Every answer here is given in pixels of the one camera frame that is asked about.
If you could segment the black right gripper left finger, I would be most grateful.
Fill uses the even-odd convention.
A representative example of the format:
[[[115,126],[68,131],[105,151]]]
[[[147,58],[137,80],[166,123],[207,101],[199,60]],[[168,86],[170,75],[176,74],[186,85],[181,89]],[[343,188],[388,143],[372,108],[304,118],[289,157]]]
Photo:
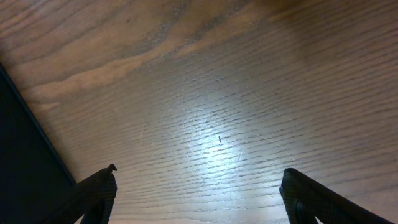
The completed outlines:
[[[116,198],[117,184],[110,164],[72,189],[58,196],[49,211],[40,218],[41,223],[97,223],[107,224]]]

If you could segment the black gift box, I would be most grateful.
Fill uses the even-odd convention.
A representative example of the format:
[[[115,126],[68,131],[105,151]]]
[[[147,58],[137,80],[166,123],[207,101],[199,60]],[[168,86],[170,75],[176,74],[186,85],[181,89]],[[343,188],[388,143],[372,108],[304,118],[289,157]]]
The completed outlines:
[[[1,69],[1,223],[76,185],[19,90]]]

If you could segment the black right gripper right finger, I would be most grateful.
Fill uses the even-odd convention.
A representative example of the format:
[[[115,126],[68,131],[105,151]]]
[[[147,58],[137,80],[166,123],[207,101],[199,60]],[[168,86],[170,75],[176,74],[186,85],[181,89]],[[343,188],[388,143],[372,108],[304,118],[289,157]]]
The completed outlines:
[[[290,223],[389,223],[296,169],[284,171],[280,186]]]

